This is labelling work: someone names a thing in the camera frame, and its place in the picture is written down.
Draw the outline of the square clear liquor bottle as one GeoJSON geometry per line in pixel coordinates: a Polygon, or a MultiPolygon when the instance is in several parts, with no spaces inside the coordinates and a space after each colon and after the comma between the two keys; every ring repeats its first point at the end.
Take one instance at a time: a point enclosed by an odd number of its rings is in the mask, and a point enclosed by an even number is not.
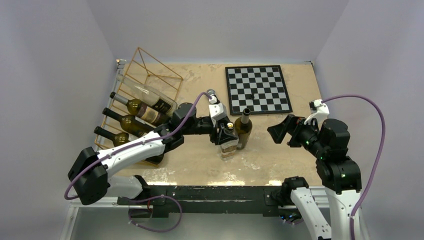
{"type": "Polygon", "coordinates": [[[238,142],[239,142],[239,137],[238,137],[238,140],[233,140],[233,141],[224,143],[222,145],[219,145],[219,150],[220,150],[219,157],[221,158],[221,160],[227,161],[234,157],[238,142]]]}

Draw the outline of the clear wine bottle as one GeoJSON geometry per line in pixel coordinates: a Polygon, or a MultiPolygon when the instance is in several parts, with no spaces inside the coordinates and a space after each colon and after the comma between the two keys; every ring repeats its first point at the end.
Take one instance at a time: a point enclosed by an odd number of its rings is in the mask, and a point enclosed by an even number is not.
{"type": "Polygon", "coordinates": [[[160,113],[171,117],[177,109],[178,104],[173,99],[154,87],[137,83],[122,74],[118,74],[116,79],[130,87],[137,94],[138,99],[160,113]]]}

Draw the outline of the olive green wine bottle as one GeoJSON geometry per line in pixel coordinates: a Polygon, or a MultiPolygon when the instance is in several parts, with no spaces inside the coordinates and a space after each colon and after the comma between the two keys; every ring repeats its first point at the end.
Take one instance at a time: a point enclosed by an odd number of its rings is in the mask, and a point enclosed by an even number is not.
{"type": "Polygon", "coordinates": [[[116,92],[111,92],[109,97],[125,105],[131,115],[138,117],[155,127],[164,124],[169,119],[168,115],[153,109],[139,99],[127,99],[116,92]]]}

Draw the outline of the dark green wine bottle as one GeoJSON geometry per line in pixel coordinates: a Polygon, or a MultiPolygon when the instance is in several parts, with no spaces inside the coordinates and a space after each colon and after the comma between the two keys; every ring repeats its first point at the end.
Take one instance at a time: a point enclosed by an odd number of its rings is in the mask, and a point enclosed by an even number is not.
{"type": "Polygon", "coordinates": [[[142,137],[144,134],[147,134],[154,130],[154,128],[148,124],[142,123],[137,117],[134,115],[120,115],[115,111],[105,107],[102,113],[119,122],[121,128],[136,137],[142,137]]]}

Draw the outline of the green wine bottle white label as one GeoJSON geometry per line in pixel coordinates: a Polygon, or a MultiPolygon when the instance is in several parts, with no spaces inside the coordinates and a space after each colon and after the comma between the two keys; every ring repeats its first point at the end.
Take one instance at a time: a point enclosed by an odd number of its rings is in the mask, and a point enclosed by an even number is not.
{"type": "MultiPolygon", "coordinates": [[[[123,144],[132,142],[134,140],[137,140],[138,137],[130,134],[130,133],[126,133],[126,132],[121,132],[121,133],[112,133],[108,130],[105,130],[103,128],[101,128],[100,126],[96,126],[95,129],[93,130],[94,134],[100,135],[101,137],[105,137],[106,139],[112,141],[112,144],[114,147],[118,147],[121,146],[123,144]]],[[[152,165],[159,165],[163,159],[164,159],[164,153],[158,155],[158,156],[153,156],[153,157],[149,157],[146,159],[143,159],[142,161],[139,162],[139,164],[141,163],[150,163],[152,165]]]]}

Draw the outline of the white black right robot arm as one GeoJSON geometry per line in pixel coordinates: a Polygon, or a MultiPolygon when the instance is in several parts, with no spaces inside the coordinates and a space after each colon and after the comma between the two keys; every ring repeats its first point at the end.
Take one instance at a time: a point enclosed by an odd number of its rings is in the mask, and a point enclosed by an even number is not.
{"type": "Polygon", "coordinates": [[[308,124],[306,118],[289,114],[281,123],[270,126],[267,132],[276,144],[281,144],[287,134],[287,145],[303,147],[316,161],[316,171],[324,186],[330,208],[327,223],[315,203],[312,191],[304,177],[288,177],[281,189],[270,193],[270,198],[280,206],[294,205],[314,240],[353,240],[359,225],[354,216],[354,206],[361,197],[361,171],[348,155],[350,133],[341,120],[329,118],[317,126],[316,119],[308,124]]]}

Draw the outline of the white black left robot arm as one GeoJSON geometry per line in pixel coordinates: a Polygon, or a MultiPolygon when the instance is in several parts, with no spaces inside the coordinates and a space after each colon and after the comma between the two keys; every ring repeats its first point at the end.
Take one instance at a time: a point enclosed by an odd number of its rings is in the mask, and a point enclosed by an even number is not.
{"type": "Polygon", "coordinates": [[[103,197],[123,197],[138,205],[149,199],[149,186],[138,175],[121,177],[116,174],[141,160],[168,153],[184,143],[185,135],[209,135],[210,141],[221,146],[235,140],[236,136],[227,128],[230,120],[223,103],[210,104],[209,115],[196,116],[192,103],[183,103],[164,124],[146,135],[109,149],[95,151],[84,148],[76,158],[67,176],[70,185],[65,199],[79,199],[87,206],[103,197]],[[71,189],[76,195],[69,196],[71,189]]]}

